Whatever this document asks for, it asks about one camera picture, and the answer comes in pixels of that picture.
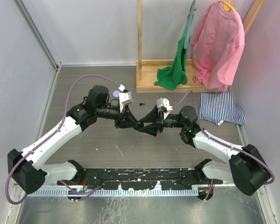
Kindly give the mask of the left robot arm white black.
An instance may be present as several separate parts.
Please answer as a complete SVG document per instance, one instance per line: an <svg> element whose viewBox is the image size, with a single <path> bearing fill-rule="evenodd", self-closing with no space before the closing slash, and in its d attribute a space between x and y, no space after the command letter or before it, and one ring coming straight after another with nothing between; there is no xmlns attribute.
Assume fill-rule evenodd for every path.
<svg viewBox="0 0 280 224"><path fill-rule="evenodd" d="M42 185L70 181L74 185L85 179L85 169L76 161L46 165L46 161L67 141L79 135L98 118L113 119L116 128L137 128L137 119L129 111L132 95L128 90L119 92L118 104L109 102L108 88L95 85L83 102L71 107L66 116L37 142L7 155L8 172L27 194Z"/></svg>

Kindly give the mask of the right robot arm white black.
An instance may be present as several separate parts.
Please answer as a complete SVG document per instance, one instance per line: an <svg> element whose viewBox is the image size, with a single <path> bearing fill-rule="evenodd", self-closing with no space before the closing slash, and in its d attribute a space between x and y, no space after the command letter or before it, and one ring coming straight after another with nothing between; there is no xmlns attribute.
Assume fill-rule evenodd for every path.
<svg viewBox="0 0 280 224"><path fill-rule="evenodd" d="M196 180L201 184L210 179L221 180L234 184L243 194L251 196L273 179L255 146L234 145L210 134L199 126L192 106L184 106L178 114L169 115L155 107L139 120L139 124L139 132L152 136L161 133L164 128L180 128L179 135L186 145L219 158L221 162L205 159L195 167Z"/></svg>

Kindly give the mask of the green cloth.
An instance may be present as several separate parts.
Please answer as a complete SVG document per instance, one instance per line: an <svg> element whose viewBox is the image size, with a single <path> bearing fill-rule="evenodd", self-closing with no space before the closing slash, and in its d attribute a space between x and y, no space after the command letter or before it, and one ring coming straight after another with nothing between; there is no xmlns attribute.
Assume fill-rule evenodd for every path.
<svg viewBox="0 0 280 224"><path fill-rule="evenodd" d="M186 27L187 26L185 26L181 39L178 41L177 52L171 66L157 70L157 81L154 83L155 86L175 90L178 85L185 85L187 83L186 62L188 49L183 48L186 36Z"/></svg>

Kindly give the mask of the wooden clothes rack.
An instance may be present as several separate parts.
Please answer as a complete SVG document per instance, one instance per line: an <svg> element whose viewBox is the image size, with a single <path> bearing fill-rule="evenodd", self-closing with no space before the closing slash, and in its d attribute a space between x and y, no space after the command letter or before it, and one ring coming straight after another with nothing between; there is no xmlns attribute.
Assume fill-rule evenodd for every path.
<svg viewBox="0 0 280 224"><path fill-rule="evenodd" d="M175 90L169 90L155 85L157 81L157 70L166 66L170 66L172 59L142 59L142 4L137 1L137 25L138 25L138 60L136 62L136 91L138 93L151 92L186 92L192 90L194 92L216 92L217 90L207 90L204 85L193 81L194 75L198 72L193 61L186 61L186 75L188 82L185 85L179 85Z"/></svg>

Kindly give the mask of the blue white striped cloth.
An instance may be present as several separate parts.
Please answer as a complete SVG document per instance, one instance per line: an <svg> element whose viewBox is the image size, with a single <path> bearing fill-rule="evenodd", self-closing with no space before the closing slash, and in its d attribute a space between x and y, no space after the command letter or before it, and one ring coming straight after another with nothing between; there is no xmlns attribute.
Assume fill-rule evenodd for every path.
<svg viewBox="0 0 280 224"><path fill-rule="evenodd" d="M245 123L245 116L240 107L234 102L229 92L200 93L199 119L221 125L230 122L236 125Z"/></svg>

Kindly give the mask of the pink t-shirt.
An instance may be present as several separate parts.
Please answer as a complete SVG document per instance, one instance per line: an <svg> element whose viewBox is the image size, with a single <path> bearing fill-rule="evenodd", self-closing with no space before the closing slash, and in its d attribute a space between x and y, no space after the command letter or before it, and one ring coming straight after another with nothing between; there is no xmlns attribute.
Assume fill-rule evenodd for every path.
<svg viewBox="0 0 280 224"><path fill-rule="evenodd" d="M232 85L244 46L245 32L237 12L227 12L218 1L204 14L191 45L198 72L193 77L208 90L226 92Z"/></svg>

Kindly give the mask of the blue clothes hanger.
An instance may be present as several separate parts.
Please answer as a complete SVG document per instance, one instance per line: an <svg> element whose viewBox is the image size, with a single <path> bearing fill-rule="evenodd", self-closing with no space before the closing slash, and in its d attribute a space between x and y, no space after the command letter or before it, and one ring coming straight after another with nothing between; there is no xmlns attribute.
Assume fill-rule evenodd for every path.
<svg viewBox="0 0 280 224"><path fill-rule="evenodd" d="M194 12L196 11L195 3L196 3L196 0L193 0L191 3L189 17L187 19L186 36L185 36L185 42L184 42L184 46L183 46L184 49L188 49L189 43L190 43L191 26L192 26L192 22L194 19Z"/></svg>

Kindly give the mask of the orange clothes hanger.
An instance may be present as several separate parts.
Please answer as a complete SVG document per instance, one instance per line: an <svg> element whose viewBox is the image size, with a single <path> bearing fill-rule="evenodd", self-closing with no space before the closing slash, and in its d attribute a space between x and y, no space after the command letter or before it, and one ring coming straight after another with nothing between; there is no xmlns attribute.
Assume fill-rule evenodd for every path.
<svg viewBox="0 0 280 224"><path fill-rule="evenodd" d="M231 5L231 0L225 1L225 0L219 0L219 3L224 4L224 10L226 12L234 12L236 13L236 9Z"/></svg>

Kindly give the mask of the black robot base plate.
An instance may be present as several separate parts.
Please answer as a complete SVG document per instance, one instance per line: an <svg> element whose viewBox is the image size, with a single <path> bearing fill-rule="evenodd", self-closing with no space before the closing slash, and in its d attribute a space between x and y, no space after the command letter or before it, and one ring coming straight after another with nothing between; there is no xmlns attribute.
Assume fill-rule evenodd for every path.
<svg viewBox="0 0 280 224"><path fill-rule="evenodd" d="M65 181L69 186L85 184L88 189L186 190L194 185L209 185L210 179L189 168L87 168L79 182Z"/></svg>

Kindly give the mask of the aluminium corner frame profile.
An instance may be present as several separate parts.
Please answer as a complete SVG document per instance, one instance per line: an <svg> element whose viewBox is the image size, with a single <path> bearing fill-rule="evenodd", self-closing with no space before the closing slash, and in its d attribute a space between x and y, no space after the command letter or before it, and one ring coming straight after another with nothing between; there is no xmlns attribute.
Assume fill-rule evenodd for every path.
<svg viewBox="0 0 280 224"><path fill-rule="evenodd" d="M32 31L36 40L40 44L44 54L49 59L52 66L58 70L62 67L60 58L53 46L52 41L40 19L36 8L31 0L14 0L28 27Z"/></svg>

